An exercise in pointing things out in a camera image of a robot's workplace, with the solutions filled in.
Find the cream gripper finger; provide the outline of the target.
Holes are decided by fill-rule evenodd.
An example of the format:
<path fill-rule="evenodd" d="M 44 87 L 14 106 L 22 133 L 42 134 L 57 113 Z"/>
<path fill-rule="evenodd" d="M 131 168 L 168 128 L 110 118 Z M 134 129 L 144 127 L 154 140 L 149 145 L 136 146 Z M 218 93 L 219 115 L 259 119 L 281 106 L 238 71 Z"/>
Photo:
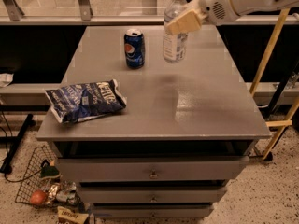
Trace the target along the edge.
<path fill-rule="evenodd" d="M 203 0 L 192 0 L 187 4 L 187 7 L 201 7 L 203 5 Z"/>
<path fill-rule="evenodd" d="M 194 32 L 201 29 L 206 18 L 207 14 L 200 8 L 188 9 L 171 20 L 165 26 L 165 30 L 170 35 Z"/>

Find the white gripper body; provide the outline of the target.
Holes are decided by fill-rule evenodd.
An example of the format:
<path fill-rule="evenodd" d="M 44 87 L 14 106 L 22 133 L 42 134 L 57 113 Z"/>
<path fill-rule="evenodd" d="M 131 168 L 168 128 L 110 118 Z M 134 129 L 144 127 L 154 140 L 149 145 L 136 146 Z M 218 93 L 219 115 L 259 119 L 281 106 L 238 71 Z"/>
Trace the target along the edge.
<path fill-rule="evenodd" d="M 202 8 L 207 20 L 214 25 L 227 24 L 240 17 L 236 0 L 202 0 Z"/>

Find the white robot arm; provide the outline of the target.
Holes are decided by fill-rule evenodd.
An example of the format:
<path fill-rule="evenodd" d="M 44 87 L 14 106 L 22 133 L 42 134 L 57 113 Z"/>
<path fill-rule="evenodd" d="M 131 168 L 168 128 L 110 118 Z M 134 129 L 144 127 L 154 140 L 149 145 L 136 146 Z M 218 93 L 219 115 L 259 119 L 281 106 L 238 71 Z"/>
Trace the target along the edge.
<path fill-rule="evenodd" d="M 199 30 L 204 23 L 229 24 L 253 12 L 298 7 L 299 0 L 192 0 L 165 25 L 171 35 Z"/>

